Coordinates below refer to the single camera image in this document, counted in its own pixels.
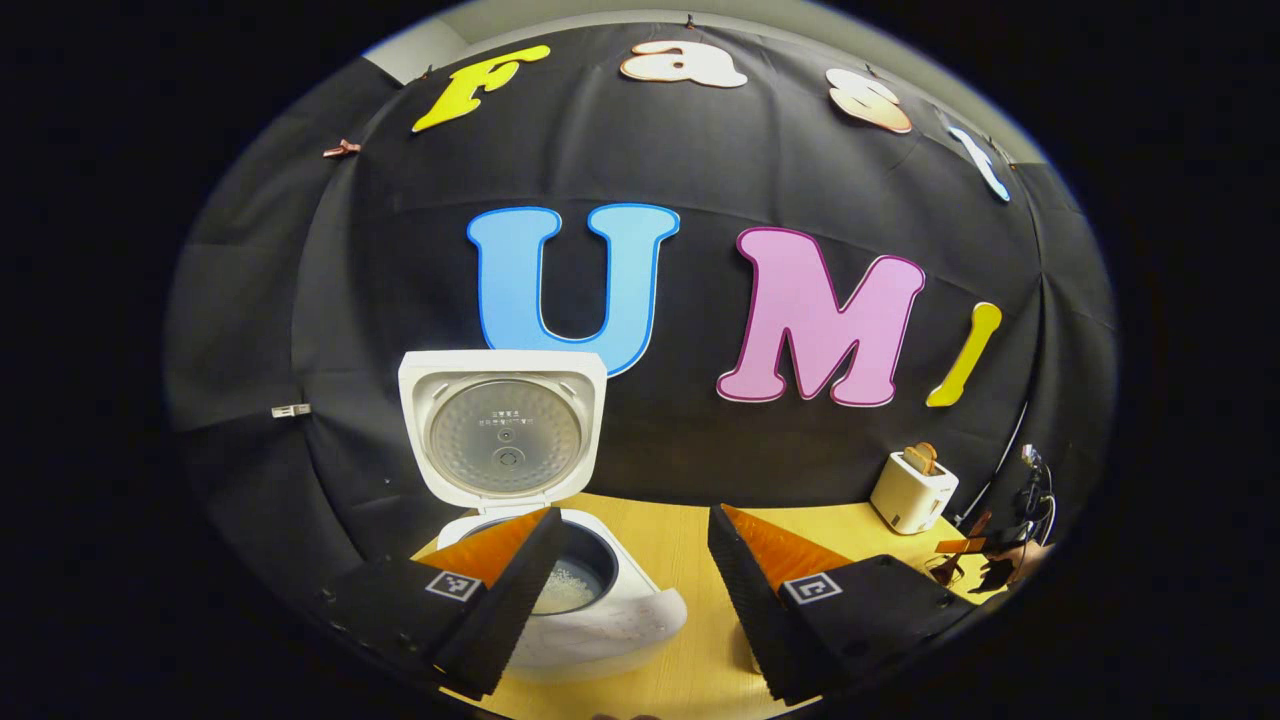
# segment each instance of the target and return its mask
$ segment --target blue letter u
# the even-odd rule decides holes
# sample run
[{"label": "blue letter u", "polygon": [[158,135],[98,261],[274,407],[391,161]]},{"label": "blue letter u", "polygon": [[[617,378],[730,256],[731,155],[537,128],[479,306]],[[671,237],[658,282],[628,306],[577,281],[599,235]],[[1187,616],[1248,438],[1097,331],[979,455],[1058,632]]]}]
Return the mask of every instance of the blue letter u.
[{"label": "blue letter u", "polygon": [[591,337],[559,337],[543,323],[543,245],[561,228],[547,208],[504,208],[477,215],[467,237],[480,249],[480,325],[489,347],[595,352],[609,377],[635,365],[649,346],[658,246],[680,231],[680,215],[655,205],[596,208],[586,227],[609,251],[604,324]]}]

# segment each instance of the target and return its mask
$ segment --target white toaster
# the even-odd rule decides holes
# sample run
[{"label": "white toaster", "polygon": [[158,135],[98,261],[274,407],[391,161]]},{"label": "white toaster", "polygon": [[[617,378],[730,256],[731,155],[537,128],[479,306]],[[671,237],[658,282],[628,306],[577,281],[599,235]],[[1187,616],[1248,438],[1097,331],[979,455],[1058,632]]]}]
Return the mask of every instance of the white toaster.
[{"label": "white toaster", "polygon": [[893,532],[904,536],[923,533],[933,527],[960,482],[946,468],[933,464],[936,475],[922,475],[901,452],[893,452],[881,470],[872,507]]}]

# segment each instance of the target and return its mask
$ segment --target wooden table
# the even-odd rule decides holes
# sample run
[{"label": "wooden table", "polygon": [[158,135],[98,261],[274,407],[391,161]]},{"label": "wooden table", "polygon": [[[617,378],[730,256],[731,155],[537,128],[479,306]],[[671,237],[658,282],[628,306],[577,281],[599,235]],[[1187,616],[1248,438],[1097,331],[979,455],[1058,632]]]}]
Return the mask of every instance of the wooden table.
[{"label": "wooden table", "polygon": [[[707,550],[707,507],[589,493],[554,505],[599,518],[659,588],[680,591],[689,620],[662,655],[639,670],[557,685],[507,675],[494,694],[479,703],[467,702],[516,720],[590,720],[595,714],[620,720],[641,714],[662,720],[758,720],[800,707],[772,700],[764,678],[751,670],[746,637]],[[895,534],[867,502],[744,510],[851,560],[888,553],[922,573],[924,564],[938,556],[933,552],[938,541],[963,537],[946,520],[916,536]],[[433,550],[435,541],[413,557]],[[982,555],[963,557],[965,575],[951,589],[975,603],[997,594],[969,594],[982,582],[978,573],[983,562]]]}]

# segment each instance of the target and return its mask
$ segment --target black fabric curtain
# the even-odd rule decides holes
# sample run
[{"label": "black fabric curtain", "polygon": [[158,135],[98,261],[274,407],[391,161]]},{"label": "black fabric curtain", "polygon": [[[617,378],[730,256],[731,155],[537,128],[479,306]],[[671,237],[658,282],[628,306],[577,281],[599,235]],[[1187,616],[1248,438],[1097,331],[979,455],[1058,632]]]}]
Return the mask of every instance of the black fabric curtain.
[{"label": "black fabric curtain", "polygon": [[[621,76],[634,45],[660,38],[721,47],[749,82]],[[410,132],[453,70],[538,44],[550,55],[477,91],[476,110]],[[888,83],[915,126],[908,135],[844,115],[824,78],[842,67],[746,33],[616,24],[499,47],[403,88],[362,59],[317,86],[229,170],[174,281],[166,386],[192,482],[221,530],[289,592],[430,541],[462,509],[417,473],[396,369],[411,350],[486,347],[467,223],[520,205],[559,213],[541,309],[552,332],[584,337],[603,320],[607,264],[586,215],[611,202],[668,208],[681,228],[662,246],[648,351],[609,380],[588,492],[860,502],[890,452],[928,441],[960,478],[951,518],[992,480],[1027,402],[1014,442],[1046,456],[1066,527],[1097,482],[1116,389],[1116,322],[1088,223],[1050,168],[1010,169],[955,123],[996,160],[1012,195],[998,202],[948,136],[954,120],[906,88]],[[362,151],[320,156],[343,137]],[[879,255],[924,269],[891,404],[844,407],[829,384],[801,400],[786,355],[781,398],[716,393],[751,297],[735,241],[764,225],[818,241],[841,304]],[[1000,329],[964,397],[927,407],[980,301],[1001,307]],[[293,402],[312,413],[270,419]],[[1005,461],[983,502],[1009,506],[1019,482]]]}]

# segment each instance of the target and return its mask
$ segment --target pink letter m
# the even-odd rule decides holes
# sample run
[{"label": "pink letter m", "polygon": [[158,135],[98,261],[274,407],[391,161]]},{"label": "pink letter m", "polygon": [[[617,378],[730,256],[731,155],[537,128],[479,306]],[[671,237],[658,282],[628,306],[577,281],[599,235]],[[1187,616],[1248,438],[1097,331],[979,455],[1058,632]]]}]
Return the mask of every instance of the pink letter m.
[{"label": "pink letter m", "polygon": [[893,369],[906,320],[924,287],[919,265],[892,255],[877,258],[840,307],[812,237],[751,228],[737,237],[737,250],[755,266],[755,287],[737,368],[716,383],[721,397],[741,402],[782,397],[787,383],[778,374],[778,360],[787,341],[800,397],[817,396],[854,351],[849,373],[831,388],[832,400],[864,407],[893,400]]}]

